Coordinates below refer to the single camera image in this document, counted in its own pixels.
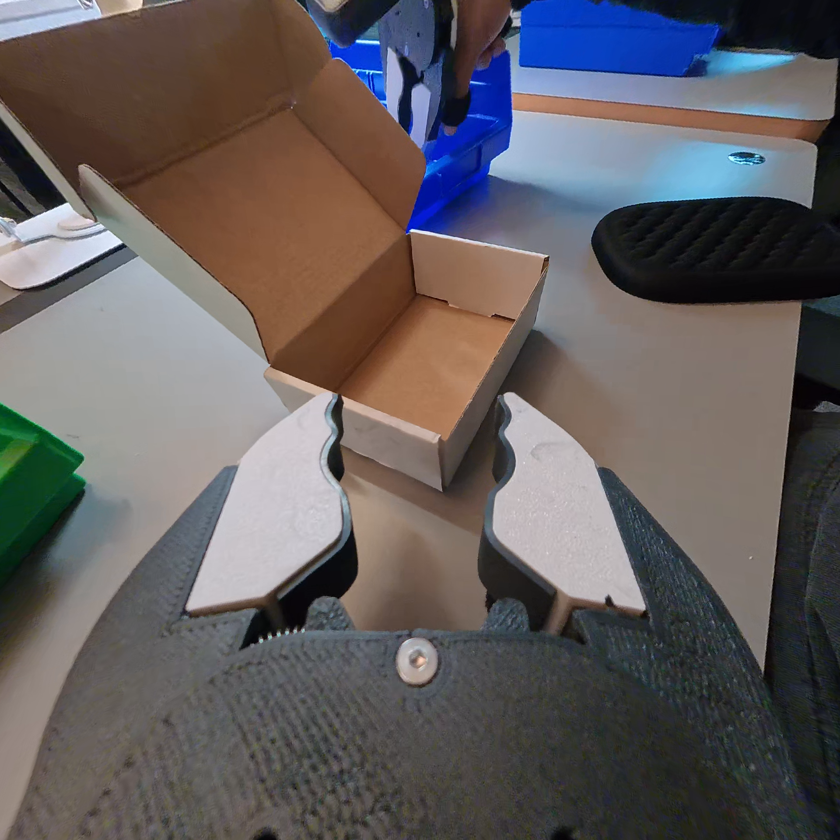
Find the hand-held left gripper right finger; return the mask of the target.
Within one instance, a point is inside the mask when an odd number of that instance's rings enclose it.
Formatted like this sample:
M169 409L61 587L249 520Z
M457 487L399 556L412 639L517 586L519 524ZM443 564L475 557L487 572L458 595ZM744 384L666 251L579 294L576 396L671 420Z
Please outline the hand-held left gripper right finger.
M572 612L646 612L594 459L516 394L499 395L478 575L493 602L519 602L529 628L560 634Z

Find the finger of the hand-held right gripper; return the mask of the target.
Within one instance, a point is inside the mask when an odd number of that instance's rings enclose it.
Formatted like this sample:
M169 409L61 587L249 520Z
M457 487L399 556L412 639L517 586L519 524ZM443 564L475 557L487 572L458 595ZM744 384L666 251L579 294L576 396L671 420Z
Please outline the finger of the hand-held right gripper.
M440 106L440 84L434 81L419 81L410 93L410 137L423 148L428 142Z
M415 67L395 49L385 52L385 106L401 128L410 132L413 125L413 89Z

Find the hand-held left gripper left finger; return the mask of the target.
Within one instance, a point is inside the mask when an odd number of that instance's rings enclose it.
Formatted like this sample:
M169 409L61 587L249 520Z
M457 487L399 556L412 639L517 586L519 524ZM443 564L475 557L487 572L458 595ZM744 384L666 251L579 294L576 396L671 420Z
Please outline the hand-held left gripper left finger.
M355 582L358 554L341 487L343 402L314 396L262 435L235 469L185 601L189 616L254 608L303 621Z

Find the blue plastic bin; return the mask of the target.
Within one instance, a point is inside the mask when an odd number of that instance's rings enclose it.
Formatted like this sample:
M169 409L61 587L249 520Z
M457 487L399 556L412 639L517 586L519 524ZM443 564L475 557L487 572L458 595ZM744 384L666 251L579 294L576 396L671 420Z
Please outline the blue plastic bin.
M509 147L512 125L511 56L502 53L470 81L466 121L452 135L440 133L425 151L426 173L408 229L425 223L457 196L485 178L490 164Z
M608 2L532 2L521 11L521 67L684 77L714 49L715 24Z

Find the white cardboard mailer box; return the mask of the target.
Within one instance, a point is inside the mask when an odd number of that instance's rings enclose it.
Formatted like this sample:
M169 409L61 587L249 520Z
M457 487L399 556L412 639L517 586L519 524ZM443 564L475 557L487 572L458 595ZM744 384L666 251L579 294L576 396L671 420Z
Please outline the white cardboard mailer box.
M425 159L296 2L173 2L2 42L2 120L94 217L269 363L288 411L443 490L549 258L409 230Z

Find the green plastic bin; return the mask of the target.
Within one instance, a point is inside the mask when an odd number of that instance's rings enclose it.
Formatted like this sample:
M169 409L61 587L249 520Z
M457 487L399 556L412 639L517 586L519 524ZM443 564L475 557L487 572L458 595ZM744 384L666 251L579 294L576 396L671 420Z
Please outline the green plastic bin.
M1 585L84 491L81 452L1 405Z

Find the grey desk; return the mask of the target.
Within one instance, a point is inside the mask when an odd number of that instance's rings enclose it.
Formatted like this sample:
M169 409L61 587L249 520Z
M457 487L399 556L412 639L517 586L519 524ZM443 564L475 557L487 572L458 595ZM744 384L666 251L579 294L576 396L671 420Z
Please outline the grey desk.
M735 165L734 151L763 154ZM510 148L435 232L550 256L505 382L613 469L716 587L760 663L798 303L671 307L623 294L590 247L636 203L810 205L816 147L516 112ZM2 332L2 402L85 456L87 489L2 592L2 748L35 749L105 605L211 478L284 415L257 355L127 249Z

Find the person's right hand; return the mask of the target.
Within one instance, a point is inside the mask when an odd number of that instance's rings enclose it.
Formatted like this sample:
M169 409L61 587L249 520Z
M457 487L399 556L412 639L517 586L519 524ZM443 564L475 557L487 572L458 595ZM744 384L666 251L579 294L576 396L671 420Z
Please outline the person's right hand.
M456 133L469 110L469 85L474 71L485 69L505 51L502 31L511 15L509 1L458 1L455 46L448 61L442 93L440 128Z

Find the wooden board document stand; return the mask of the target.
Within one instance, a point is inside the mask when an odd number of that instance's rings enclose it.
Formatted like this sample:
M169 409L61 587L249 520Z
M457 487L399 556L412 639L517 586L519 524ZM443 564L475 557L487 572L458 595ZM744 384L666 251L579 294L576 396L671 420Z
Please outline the wooden board document stand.
M2 217L2 285L15 292L47 287L124 250L125 244L96 220L77 189L4 103L2 121L65 200L20 223Z

